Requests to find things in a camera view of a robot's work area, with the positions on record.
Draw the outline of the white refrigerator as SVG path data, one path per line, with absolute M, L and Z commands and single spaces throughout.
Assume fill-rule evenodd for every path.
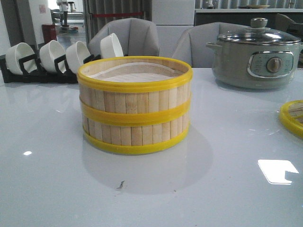
M 153 0 L 151 18 L 156 24 L 160 52 L 159 56 L 171 57 L 182 33 L 193 27 L 194 0 Z

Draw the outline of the right grey chair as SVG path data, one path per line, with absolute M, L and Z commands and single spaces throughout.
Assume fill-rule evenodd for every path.
M 244 25 L 214 22 L 194 26 L 184 31 L 179 38 L 173 59 L 181 60 L 193 68 L 211 68 L 214 51 L 206 46 L 208 42 L 215 43 L 218 35 L 246 28 Z

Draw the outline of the green electric cooking pot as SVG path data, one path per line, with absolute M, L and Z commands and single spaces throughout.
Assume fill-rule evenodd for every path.
M 295 45 L 257 45 L 218 39 L 206 46 L 214 50 L 212 71 L 218 80 L 253 89 L 274 89 L 289 84 L 303 49 L 302 42 Z

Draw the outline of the bamboo steamer tray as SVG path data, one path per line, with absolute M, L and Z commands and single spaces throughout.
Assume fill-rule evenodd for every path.
M 183 74 L 155 82 L 109 82 L 89 77 L 133 62 L 156 63 Z M 82 113 L 93 121 L 115 126 L 156 125 L 175 120 L 190 108 L 192 76 L 189 64 L 165 57 L 116 57 L 85 63 L 77 74 Z
M 117 154 L 150 154 L 180 143 L 190 126 L 189 114 L 156 125 L 113 126 L 82 117 L 84 136 L 98 149 Z

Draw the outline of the grey chair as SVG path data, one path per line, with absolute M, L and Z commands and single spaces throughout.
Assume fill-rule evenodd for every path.
M 214 51 L 206 46 L 208 42 L 215 43 L 218 35 L 246 28 L 244 25 L 214 22 L 194 26 L 184 31 L 179 38 L 173 59 L 181 60 L 193 68 L 211 68 Z
M 107 23 L 89 42 L 93 55 L 101 55 L 100 41 L 115 33 L 122 46 L 123 56 L 159 56 L 156 25 L 148 20 L 126 18 Z

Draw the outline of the white steamer liner cloth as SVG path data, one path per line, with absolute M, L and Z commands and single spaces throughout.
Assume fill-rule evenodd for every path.
M 155 82 L 182 75 L 183 72 L 156 63 L 133 62 L 90 75 L 90 78 L 109 82 Z

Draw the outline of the glass pot lid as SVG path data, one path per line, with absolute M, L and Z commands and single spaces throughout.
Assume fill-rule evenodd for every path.
M 250 26 L 218 35 L 218 40 L 240 44 L 257 45 L 295 45 L 301 38 L 289 33 L 267 27 L 268 20 L 256 17 L 250 20 Z

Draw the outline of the white bowl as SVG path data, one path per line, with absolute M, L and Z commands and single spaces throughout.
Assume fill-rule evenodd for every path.
M 7 49 L 5 54 L 7 68 L 17 75 L 22 75 L 19 60 L 34 54 L 33 49 L 27 43 L 18 43 Z
M 115 33 L 111 33 L 100 41 L 102 59 L 123 57 L 120 41 Z
M 90 56 L 90 52 L 86 44 L 82 41 L 77 41 L 66 49 L 66 60 L 70 70 L 77 74 L 83 61 Z
M 54 60 L 65 55 L 65 49 L 56 40 L 41 47 L 39 55 L 43 68 L 49 73 L 56 73 Z

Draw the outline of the person in white shirt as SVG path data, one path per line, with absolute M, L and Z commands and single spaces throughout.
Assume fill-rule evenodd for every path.
M 67 0 L 57 0 L 56 4 L 59 6 L 59 10 L 61 12 L 61 24 L 63 26 L 67 25 L 68 18 L 68 1 Z

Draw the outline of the woven bamboo steamer lid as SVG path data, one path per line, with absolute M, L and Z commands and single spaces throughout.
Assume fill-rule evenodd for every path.
M 280 107 L 279 120 L 292 134 L 303 138 L 303 101 L 295 100 Z

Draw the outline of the black dish rack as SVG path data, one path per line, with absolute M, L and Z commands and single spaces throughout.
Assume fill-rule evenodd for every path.
M 19 64 L 23 72 L 22 75 L 13 74 L 6 65 L 5 55 L 0 57 L 0 70 L 4 83 L 22 82 L 22 83 L 68 83 L 76 84 L 77 76 L 74 74 L 67 63 L 66 55 L 54 60 L 56 73 L 47 72 L 40 58 L 36 53 L 21 58 Z

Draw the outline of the left grey chair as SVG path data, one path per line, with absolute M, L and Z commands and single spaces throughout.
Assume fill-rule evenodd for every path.
M 156 25 L 148 20 L 126 18 L 107 23 L 89 42 L 93 55 L 101 55 L 100 41 L 115 33 L 122 46 L 123 56 L 159 56 Z

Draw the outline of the grey kitchen counter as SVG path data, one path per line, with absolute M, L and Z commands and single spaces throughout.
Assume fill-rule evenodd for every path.
M 196 9 L 194 25 L 203 25 L 214 22 L 224 22 L 240 25 L 250 25 L 250 20 L 255 17 L 268 19 L 267 26 L 276 26 L 276 14 L 284 14 L 295 22 L 302 23 L 302 9 Z

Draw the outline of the red trash bin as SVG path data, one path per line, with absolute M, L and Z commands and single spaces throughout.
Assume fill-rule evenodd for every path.
M 57 40 L 54 24 L 42 24 L 42 32 L 45 44 L 49 43 L 52 40 Z

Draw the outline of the red barrier belt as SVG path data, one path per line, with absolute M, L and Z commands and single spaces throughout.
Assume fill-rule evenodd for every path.
M 89 18 L 107 18 L 107 17 L 135 17 L 144 16 L 144 11 L 132 13 L 109 13 L 109 14 L 93 14 L 89 13 Z

